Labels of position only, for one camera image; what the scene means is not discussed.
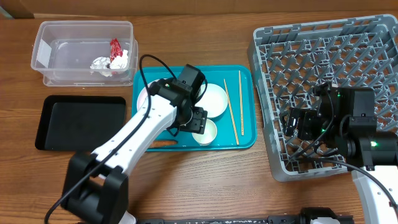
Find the white cup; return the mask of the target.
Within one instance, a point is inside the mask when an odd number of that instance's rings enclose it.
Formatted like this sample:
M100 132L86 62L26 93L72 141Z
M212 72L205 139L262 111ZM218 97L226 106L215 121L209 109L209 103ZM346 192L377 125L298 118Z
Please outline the white cup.
M194 140L197 143L199 143L199 145L207 146L215 140L217 133L218 130L216 124L212 120L207 119L204 133L203 134L193 133L192 136Z

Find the white bowl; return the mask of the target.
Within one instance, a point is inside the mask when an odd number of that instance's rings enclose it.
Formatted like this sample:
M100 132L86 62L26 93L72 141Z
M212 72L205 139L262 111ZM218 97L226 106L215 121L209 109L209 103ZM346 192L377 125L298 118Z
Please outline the white bowl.
M202 94L205 88L205 94L195 106L202 107L207 111L208 118L216 118L223 114L228 105L226 92L222 87L209 83L201 86L200 94Z

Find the wooden chopstick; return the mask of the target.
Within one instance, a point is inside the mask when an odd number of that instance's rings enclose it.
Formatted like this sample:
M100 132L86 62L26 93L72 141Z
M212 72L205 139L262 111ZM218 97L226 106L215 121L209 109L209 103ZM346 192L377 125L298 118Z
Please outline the wooden chopstick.
M231 122L233 125L233 131L234 131L234 136L235 136L235 140L236 140L236 144L237 146L239 145L239 138L238 138L238 133L237 133L237 129L236 129L236 123L234 120L234 114L233 114L233 109L232 109L232 105L231 105L231 101L230 101L230 97L229 97L229 91L228 91L228 86L226 84L226 80L223 80L224 82L224 88L225 88L225 92L226 92L226 96L227 96L227 102L228 102L228 108L229 108L229 113L231 116Z
M241 135L244 136L243 92L242 92L242 81L241 81L241 71L240 70L238 70L238 82L239 82L239 107L240 107L240 120L241 120Z

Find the grey dishwasher rack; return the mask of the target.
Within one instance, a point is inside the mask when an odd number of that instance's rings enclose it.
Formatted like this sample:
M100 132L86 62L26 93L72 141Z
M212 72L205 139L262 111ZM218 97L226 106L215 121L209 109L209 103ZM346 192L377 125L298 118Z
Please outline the grey dishwasher rack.
M305 164L294 156L319 156L334 149L309 149L282 132L280 115L291 107L315 109L313 87L370 87L376 96L377 129L397 131L397 19L389 14L261 27L248 48L253 82L264 120L264 140L273 178L279 182L327 177L344 167Z

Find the white tissue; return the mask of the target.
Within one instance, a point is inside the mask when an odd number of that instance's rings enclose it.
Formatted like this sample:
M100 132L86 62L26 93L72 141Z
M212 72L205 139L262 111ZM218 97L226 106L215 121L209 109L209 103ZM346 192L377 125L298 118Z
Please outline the white tissue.
M123 50L122 56L117 56L112 62L105 65L105 69L115 70L122 69L127 66L128 63L128 51ZM101 72L101 74L105 77L111 77L113 75L117 75L119 72Z

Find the red snack wrapper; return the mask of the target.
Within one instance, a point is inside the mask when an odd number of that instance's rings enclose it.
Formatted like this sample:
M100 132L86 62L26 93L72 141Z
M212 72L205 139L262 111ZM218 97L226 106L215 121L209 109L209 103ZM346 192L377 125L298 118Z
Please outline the red snack wrapper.
M110 61L112 62L116 57L123 56L123 50L118 39L113 39L110 43L111 46L111 54L110 54Z

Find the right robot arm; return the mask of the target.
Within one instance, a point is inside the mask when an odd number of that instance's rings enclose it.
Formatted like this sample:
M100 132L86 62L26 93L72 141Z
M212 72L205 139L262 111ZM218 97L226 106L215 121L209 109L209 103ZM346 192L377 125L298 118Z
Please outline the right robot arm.
M375 96L368 87L316 86L317 109L289 108L280 115L285 136L325 144L345 161L298 152L300 161L345 166L359 193L366 223L397 223L397 134L377 131Z

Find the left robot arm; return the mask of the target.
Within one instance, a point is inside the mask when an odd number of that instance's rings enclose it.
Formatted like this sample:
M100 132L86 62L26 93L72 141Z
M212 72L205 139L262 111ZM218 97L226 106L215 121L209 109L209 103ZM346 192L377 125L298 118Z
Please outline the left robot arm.
M197 107L207 81L160 79L146 85L137 113L91 154L69 162L58 205L87 223L136 223L128 211L129 175L166 129L202 134L207 112Z

